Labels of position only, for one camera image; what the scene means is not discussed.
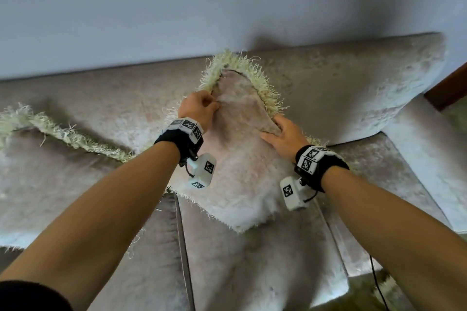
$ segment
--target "black wrist strap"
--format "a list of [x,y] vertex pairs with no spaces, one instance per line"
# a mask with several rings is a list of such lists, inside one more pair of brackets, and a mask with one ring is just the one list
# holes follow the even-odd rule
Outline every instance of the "black wrist strap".
[[200,137],[198,142],[194,144],[190,140],[189,134],[181,130],[167,130],[157,138],[154,144],[159,142],[172,142],[177,146],[180,152],[180,162],[178,164],[182,167],[186,165],[188,158],[196,159],[204,140],[203,137]]
[[349,166],[341,157],[323,146],[304,146],[295,155],[295,162],[295,173],[313,190],[319,192],[324,192],[321,179],[330,167],[338,166],[349,170]]

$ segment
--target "black sleeve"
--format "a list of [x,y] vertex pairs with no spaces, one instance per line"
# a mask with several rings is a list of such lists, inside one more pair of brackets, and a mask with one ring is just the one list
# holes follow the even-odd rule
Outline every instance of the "black sleeve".
[[0,305],[2,311],[73,311],[70,303],[55,290],[17,280],[0,282]]

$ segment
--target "forearm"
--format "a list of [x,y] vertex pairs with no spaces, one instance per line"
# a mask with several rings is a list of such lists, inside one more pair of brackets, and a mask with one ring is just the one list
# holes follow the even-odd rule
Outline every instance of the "forearm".
[[0,280],[39,282],[62,293],[75,310],[87,308],[154,211],[179,159],[175,144],[160,142],[104,177],[58,216]]
[[321,184],[350,232],[421,310],[456,309],[449,304],[467,293],[467,244],[460,237],[348,170],[331,167]]

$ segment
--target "wire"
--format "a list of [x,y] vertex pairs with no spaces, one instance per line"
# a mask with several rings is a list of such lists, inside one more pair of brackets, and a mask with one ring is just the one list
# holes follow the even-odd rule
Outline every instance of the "wire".
[[384,296],[382,295],[382,291],[379,288],[377,273],[375,272],[375,265],[373,264],[373,257],[371,255],[370,255],[370,262],[371,262],[371,271],[373,272],[373,278],[375,279],[375,284],[377,285],[378,291],[380,292],[382,302],[384,303],[384,307],[386,308],[386,311],[390,311],[388,308],[388,304],[386,303],[386,300],[384,299]]
[[192,175],[192,174],[188,171],[188,165],[187,165],[187,164],[185,164],[185,169],[186,169],[186,173],[188,173],[188,175],[189,175],[191,178],[195,177],[195,175]]
[[304,203],[309,202],[309,201],[311,201],[313,198],[315,198],[317,195],[318,195],[318,191],[316,191],[316,193],[315,193],[314,196],[312,196],[311,198],[305,199],[303,202],[304,202]]

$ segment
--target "white wall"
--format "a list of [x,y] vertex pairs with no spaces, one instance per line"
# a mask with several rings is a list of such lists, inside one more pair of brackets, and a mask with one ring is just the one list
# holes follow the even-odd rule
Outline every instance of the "white wall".
[[443,31],[467,61],[467,0],[0,0],[0,78]]

